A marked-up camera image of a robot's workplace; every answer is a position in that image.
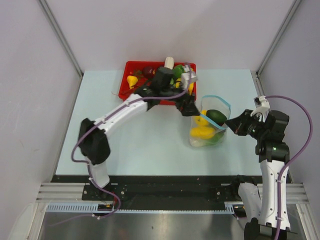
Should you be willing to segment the yellow toy lemon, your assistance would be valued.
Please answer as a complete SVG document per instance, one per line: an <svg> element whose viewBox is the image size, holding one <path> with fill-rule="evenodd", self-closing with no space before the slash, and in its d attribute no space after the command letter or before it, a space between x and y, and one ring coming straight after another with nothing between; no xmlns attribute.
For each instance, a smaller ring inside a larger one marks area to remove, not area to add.
<svg viewBox="0 0 320 240"><path fill-rule="evenodd" d="M196 123L196 125L198 127L205 127L205 126L208 126L209 125L209 122L204 119L202 116L194 116L194 122Z"/></svg>

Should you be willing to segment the dark green toy avocado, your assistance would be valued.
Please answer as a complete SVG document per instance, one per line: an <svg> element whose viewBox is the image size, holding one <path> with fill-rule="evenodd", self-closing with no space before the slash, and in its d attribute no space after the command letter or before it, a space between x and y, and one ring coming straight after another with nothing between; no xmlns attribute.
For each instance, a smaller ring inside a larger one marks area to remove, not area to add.
<svg viewBox="0 0 320 240"><path fill-rule="evenodd" d="M223 126L227 117L219 110L209 109L206 111L206 116L219 126Z"/></svg>

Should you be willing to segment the clear zip top bag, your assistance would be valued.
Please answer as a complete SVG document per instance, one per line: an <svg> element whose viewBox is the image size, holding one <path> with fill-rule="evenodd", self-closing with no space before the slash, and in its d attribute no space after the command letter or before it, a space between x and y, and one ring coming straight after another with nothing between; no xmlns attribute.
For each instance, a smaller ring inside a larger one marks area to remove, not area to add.
<svg viewBox="0 0 320 240"><path fill-rule="evenodd" d="M204 119L206 119L209 122L209 125L207 125L206 127L211 127L213 129L215 129L215 135L218 134L218 133L224 134L224 138L225 138L225 135L226 135L226 132L227 132L227 128L228 128L227 125L224 123L222 126L219 126L214 121L209 119L206 116L207 110L218 110L218 111L222 112L227 117L227 120L228 120L230 118L230 115L231 115L231 105L226 100L224 100L222 97L217 96L217 95L205 95L205 96L203 96L201 98L200 105L199 105L200 116L203 117ZM191 118L190 130L192 128L196 128L196 127L198 127L198 126L195 123L194 116L193 116Z"/></svg>

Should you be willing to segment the yellow toy mango slice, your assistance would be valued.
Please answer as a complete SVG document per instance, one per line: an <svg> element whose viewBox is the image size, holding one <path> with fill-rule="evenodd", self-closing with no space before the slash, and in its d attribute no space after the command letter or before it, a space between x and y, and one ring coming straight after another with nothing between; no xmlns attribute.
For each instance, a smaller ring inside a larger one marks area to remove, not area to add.
<svg viewBox="0 0 320 240"><path fill-rule="evenodd" d="M198 126L194 127L189 132L192 138L199 138L202 140L208 140L215 136L216 131L212 127L208 126Z"/></svg>

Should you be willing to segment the green white toy cabbage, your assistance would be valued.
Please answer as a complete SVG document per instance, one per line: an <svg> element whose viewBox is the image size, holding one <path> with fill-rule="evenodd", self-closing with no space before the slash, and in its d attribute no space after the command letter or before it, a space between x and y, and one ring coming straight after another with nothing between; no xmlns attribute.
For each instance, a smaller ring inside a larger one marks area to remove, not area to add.
<svg viewBox="0 0 320 240"><path fill-rule="evenodd" d="M190 138L189 143L192 147L199 148L205 146L215 146L224 138L224 134L217 133L210 139Z"/></svg>

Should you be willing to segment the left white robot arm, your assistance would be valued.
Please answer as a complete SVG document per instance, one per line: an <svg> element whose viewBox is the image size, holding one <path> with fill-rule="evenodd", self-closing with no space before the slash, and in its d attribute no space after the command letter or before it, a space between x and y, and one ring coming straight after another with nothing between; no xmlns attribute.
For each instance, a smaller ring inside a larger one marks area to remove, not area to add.
<svg viewBox="0 0 320 240"><path fill-rule="evenodd" d="M197 81L196 72L187 64L181 75L178 88L171 85L174 71L168 67L159 67L152 79L139 86L129 97L110 113L92 121L82 120L76 147L80 149L87 164L89 181L94 185L93 194L100 200L110 196L108 186L107 159L111 154L109 138L111 134L131 118L149 111L161 101L173 102L184 117L199 116L195 104L195 95L189 93L189 87Z"/></svg>

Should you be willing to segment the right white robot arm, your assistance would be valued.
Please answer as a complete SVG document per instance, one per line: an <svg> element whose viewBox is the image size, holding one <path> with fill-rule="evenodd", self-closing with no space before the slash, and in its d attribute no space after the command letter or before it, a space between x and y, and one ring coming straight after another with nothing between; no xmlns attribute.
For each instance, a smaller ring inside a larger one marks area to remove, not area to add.
<svg viewBox="0 0 320 240"><path fill-rule="evenodd" d="M230 188L231 196L242 201L247 217L246 240L296 240L287 211L287 170L290 150L283 141L290 117L278 110L270 111L264 121L260 113L246 109L226 125L238 136L249 135L257 141L255 153L262 172L262 192L251 182L240 178Z"/></svg>

